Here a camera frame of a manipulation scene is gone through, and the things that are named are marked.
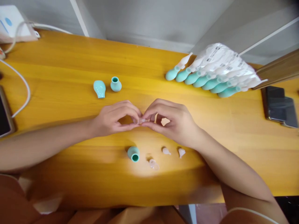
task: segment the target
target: phone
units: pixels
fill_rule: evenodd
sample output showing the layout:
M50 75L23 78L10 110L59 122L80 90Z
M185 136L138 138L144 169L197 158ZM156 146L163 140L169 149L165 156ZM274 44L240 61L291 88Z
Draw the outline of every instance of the phone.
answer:
M12 116L5 98L2 86L0 86L0 138L16 131Z
M298 128L298 120L294 105L294 100L290 97L285 97L287 119L282 123L283 126L289 128Z
M285 122L287 120L287 111L284 89L268 86L262 89L262 95L266 119Z

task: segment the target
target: teal plastic piece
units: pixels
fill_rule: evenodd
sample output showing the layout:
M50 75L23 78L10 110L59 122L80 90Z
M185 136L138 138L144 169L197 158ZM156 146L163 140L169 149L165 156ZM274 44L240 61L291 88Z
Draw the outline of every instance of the teal plastic piece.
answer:
M184 80L187 78L187 76L188 76L190 73L191 73L191 69L190 69L190 68L186 68L186 70L181 71L181 72L177 75L177 77L175 78L175 80L176 80L177 82L182 82L182 81L184 81Z
M179 66L176 66L176 67L174 67L174 69L169 70L165 76L166 80L168 80L168 81L174 80L180 70L181 69Z
M200 74L201 74L201 72L197 71L195 73L188 75L188 77L185 80L185 84L191 85L191 84L195 83L197 81L197 79L200 77Z
M202 77L199 77L195 83L193 83L193 86L195 88L198 88L198 87L202 87L204 84L207 83L207 81L209 81L210 79L212 78L211 75L207 74L205 76L202 76Z
M228 82L224 82L224 83L220 83L217 86L215 86L213 89L211 89L211 93L220 93L224 90L226 90L228 87L231 87L232 83L230 81Z
M97 93L98 98L105 98L106 86L103 81L101 80L94 81L93 89Z
M231 87L231 88L227 88L226 90L218 93L218 96L221 98L225 98L225 97L230 97L232 95L234 95L237 92L240 92L241 88L236 86L236 87Z
M221 83L220 78L211 79L206 84L202 86L203 90L210 90L213 89L215 86L217 86L219 83Z
M133 162L138 162L139 161L139 149L135 146L131 146L128 149L128 157L133 161Z
M110 87L114 92L119 92L121 90L121 82L117 77L112 77Z

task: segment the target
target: yellow wooden tabletop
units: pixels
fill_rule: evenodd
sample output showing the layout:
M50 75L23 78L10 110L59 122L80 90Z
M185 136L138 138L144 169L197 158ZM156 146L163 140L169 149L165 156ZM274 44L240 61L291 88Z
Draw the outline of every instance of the yellow wooden tabletop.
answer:
M18 43L6 59L31 88L31 101L15 118L18 133L95 116L103 106L121 100L144 112L156 98L167 99L185 104L196 123L252 166L275 196L299 194L298 130L264 118L260 90L221 99L192 85L166 81L165 73L185 54L51 31L40 34L36 42ZM16 112L25 102L25 85L5 65L0 64L0 70L0 85ZM113 76L122 83L118 93L110 89ZM97 98L95 80L106 84L105 99ZM299 80L278 86L299 111ZM140 150L137 163L127 157L130 146ZM171 156L161 152L163 146ZM35 183L28 196L61 195L63 208L223 201L200 155L183 147L186 154L179 159L178 146L147 128L84 141L28 170L23 176ZM158 171L150 168L149 158L159 164Z

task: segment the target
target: white wall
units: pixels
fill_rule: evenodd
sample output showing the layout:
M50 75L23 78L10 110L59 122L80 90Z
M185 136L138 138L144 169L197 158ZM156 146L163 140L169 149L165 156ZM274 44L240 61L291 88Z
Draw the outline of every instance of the white wall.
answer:
M266 65L296 49L299 49L299 22L252 48L242 58L246 62Z
M0 0L0 5L15 5L31 21L83 35L69 0Z
M188 52L234 0L89 0L108 40Z
M299 16L296 1L237 0L221 15L192 49L199 53L221 42L242 52Z

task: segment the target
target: clear silicone tip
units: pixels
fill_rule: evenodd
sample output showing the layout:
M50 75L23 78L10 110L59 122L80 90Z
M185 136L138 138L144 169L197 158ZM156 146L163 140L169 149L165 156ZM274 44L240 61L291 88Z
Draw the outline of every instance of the clear silicone tip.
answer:
M151 159L149 161L149 166L154 170L160 169L159 165L156 163L156 161L154 159Z

